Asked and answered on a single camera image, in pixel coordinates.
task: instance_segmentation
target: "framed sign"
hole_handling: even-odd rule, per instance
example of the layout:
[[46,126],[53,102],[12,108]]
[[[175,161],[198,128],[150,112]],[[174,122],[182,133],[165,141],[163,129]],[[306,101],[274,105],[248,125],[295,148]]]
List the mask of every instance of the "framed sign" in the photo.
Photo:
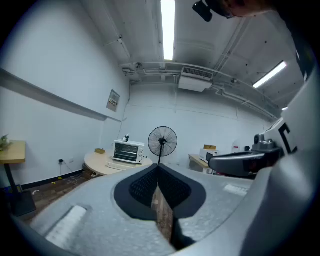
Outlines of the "framed sign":
[[108,104],[106,105],[106,108],[109,110],[112,110],[113,112],[116,112],[119,99],[120,99],[119,94],[117,94],[114,90],[111,90],[110,97],[108,100]]

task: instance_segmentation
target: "cable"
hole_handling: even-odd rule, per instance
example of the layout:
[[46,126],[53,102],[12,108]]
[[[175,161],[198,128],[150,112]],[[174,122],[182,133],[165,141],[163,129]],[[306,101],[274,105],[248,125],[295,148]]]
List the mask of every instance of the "cable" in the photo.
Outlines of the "cable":
[[[69,165],[67,165],[67,163],[66,163],[64,160],[63,160],[63,162],[65,163],[66,167],[68,167],[68,169],[69,169],[69,170],[70,170],[70,172],[72,173],[73,171],[70,169]],[[83,179],[83,180],[85,180],[85,181],[86,181],[86,179],[85,179],[85,178],[82,178],[82,177],[80,177],[80,176],[78,176],[78,175],[70,176],[70,178],[71,178],[71,179],[76,180],[76,179],[75,179],[75,178],[73,178],[73,177],[78,177],[78,178]]]
[[129,92],[128,102],[127,102],[127,104],[126,104],[125,107],[124,107],[123,118],[122,118],[122,121],[121,121],[121,124],[120,124],[119,133],[118,133],[118,136],[116,137],[117,140],[119,139],[119,135],[120,135],[120,132],[121,132],[122,123],[123,123],[124,120],[125,120],[126,109],[127,109],[127,106],[128,106],[129,101],[130,101],[130,92]]
[[63,181],[69,182],[68,184],[70,184],[70,183],[72,183],[72,184],[74,184],[74,185],[77,184],[78,181],[77,181],[75,178],[70,177],[71,179],[75,180],[75,182],[73,182],[72,180],[68,180],[68,179],[62,178],[62,166],[61,166],[61,164],[59,164],[59,165],[60,165],[60,178],[61,178]]

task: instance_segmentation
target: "air conditioner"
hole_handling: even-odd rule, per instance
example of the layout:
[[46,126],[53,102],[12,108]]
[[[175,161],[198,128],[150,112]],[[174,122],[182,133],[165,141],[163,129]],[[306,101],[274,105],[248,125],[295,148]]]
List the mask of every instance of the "air conditioner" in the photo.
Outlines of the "air conditioner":
[[209,89],[212,86],[213,73],[190,68],[183,67],[181,77],[179,80],[179,88],[190,91],[203,92],[205,89]]
[[212,72],[196,69],[193,67],[186,67],[186,66],[182,68],[182,72],[181,72],[181,76],[183,77],[195,78],[195,79],[200,79],[204,81],[212,80],[213,75],[214,74]]

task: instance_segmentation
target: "standing fan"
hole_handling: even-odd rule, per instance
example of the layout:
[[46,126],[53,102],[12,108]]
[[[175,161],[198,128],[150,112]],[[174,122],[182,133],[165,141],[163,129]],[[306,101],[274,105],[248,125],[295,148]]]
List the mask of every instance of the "standing fan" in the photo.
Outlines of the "standing fan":
[[178,144],[178,138],[174,130],[166,126],[160,126],[154,129],[148,139],[148,146],[150,151],[159,157],[158,164],[161,157],[169,156]]

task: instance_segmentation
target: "fluorescent light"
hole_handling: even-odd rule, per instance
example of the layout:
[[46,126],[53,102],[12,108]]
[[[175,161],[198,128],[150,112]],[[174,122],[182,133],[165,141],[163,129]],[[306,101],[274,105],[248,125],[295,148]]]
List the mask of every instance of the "fluorescent light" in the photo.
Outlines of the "fluorescent light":
[[175,42],[175,0],[161,0],[162,30],[163,30],[163,56],[165,60],[174,59]]
[[253,87],[258,88],[259,86],[263,85],[266,81],[274,77],[276,74],[278,74],[281,70],[283,70],[287,64],[282,61],[278,66],[276,66],[273,70],[271,70],[268,74],[266,74],[264,77],[262,77],[258,82],[256,82]]

